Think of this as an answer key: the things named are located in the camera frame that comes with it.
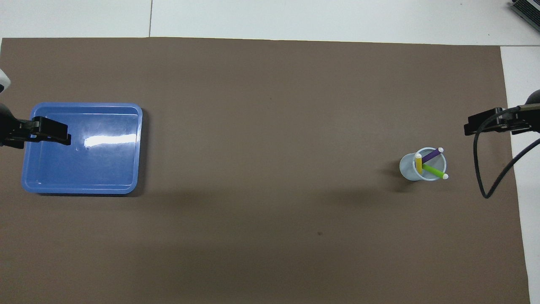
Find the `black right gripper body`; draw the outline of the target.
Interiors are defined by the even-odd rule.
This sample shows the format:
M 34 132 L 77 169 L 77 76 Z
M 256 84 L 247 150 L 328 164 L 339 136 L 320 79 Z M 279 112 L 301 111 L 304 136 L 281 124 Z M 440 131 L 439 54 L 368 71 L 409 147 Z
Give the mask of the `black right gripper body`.
M 532 123 L 529 122 L 532 110 L 519 109 L 519 111 L 509 112 L 505 108 L 497 108 L 499 113 L 497 117 L 497 132 L 511 132 L 512 135 L 532 131 Z

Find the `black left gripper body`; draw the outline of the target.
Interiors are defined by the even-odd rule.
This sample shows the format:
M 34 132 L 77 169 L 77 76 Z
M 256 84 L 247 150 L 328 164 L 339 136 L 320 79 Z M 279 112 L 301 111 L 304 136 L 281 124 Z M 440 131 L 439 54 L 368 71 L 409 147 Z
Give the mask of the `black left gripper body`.
M 0 104 L 0 145 L 23 149 L 25 142 L 39 142 L 39 136 L 33 136 L 33 132 L 39 127 L 35 116 L 31 120 L 16 119 L 12 112 L 4 104 Z

